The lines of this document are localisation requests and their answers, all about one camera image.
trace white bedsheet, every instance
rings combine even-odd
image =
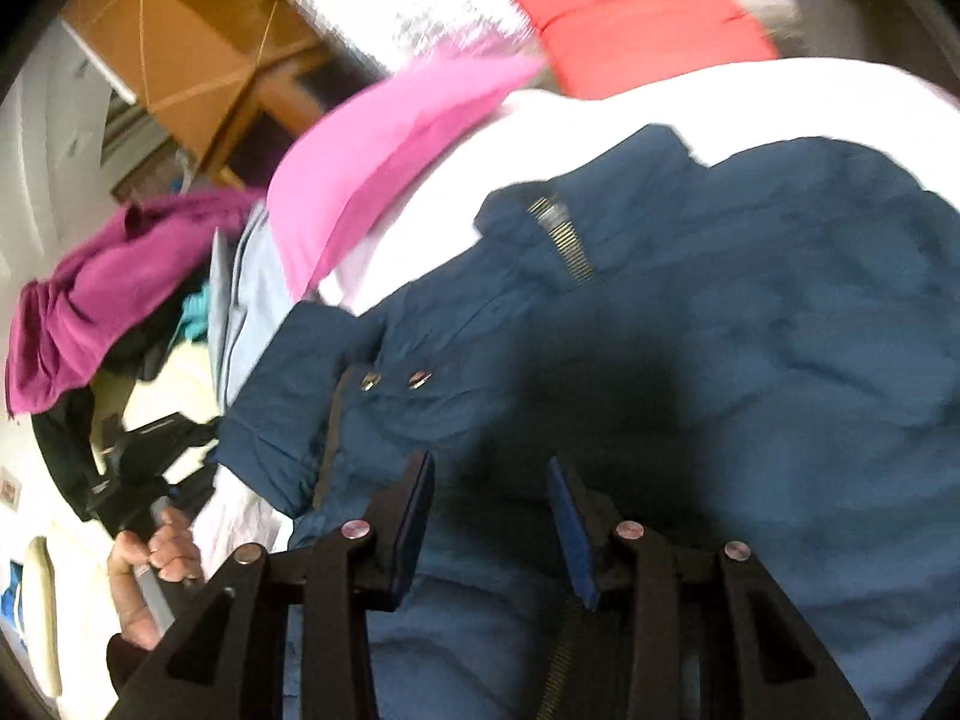
[[[793,138],[862,143],[960,203],[960,112],[946,93],[884,65],[825,58],[725,65],[607,100],[524,90],[397,201],[323,280],[320,295],[355,314],[370,309],[473,245],[473,218],[490,191],[575,170],[645,124],[673,127],[707,165]]]

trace teal cloth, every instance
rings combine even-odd
[[[205,341],[209,310],[210,282],[205,281],[198,293],[187,295],[184,298],[181,319],[176,324],[176,331],[174,337],[171,338],[170,348],[173,349],[181,341]]]

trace metal snap button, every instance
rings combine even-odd
[[[750,547],[743,543],[743,541],[728,541],[723,547],[723,551],[727,557],[737,562],[750,560],[750,555],[752,554]]]
[[[643,526],[640,522],[634,522],[632,519],[625,519],[616,526],[616,534],[627,541],[636,541],[637,538],[643,538]]]
[[[426,380],[432,375],[432,373],[428,373],[425,370],[418,370],[413,376],[410,377],[410,381],[407,382],[407,386],[409,386],[410,389],[419,389],[426,384]]]
[[[368,373],[360,380],[360,389],[363,389],[365,392],[373,389],[380,383],[381,378],[379,373]]]
[[[357,538],[366,536],[372,529],[365,519],[352,519],[340,526],[340,533],[344,538],[356,541]]]
[[[243,544],[233,551],[233,559],[240,565],[250,565],[257,562],[263,555],[263,547],[259,544]]]

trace wooden furniture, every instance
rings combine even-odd
[[[230,153],[257,122],[292,139],[323,116],[301,79],[329,51],[284,0],[71,0],[62,15],[219,180],[236,182]]]

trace jacket sleeve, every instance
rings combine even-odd
[[[334,391],[376,360],[381,317],[296,304],[221,420],[217,461],[287,517],[310,508]]]

